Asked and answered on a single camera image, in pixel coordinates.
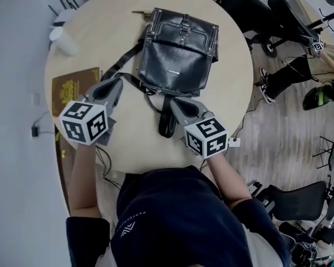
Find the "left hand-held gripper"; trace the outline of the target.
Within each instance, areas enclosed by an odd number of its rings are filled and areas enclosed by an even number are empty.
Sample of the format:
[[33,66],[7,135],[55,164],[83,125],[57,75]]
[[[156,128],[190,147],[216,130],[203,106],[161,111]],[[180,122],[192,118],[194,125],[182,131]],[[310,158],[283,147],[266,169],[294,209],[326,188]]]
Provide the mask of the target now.
[[112,78],[93,85],[77,101],[70,101],[59,116],[66,137],[87,146],[107,145],[116,124],[111,114],[122,89],[122,79]]

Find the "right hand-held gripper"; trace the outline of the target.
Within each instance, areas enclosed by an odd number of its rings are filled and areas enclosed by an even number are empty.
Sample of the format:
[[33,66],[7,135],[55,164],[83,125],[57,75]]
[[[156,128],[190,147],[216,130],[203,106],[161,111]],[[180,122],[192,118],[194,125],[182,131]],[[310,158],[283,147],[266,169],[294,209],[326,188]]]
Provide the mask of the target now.
[[228,130],[200,101],[174,97],[170,108],[184,127],[185,144],[192,153],[208,159],[228,148]]

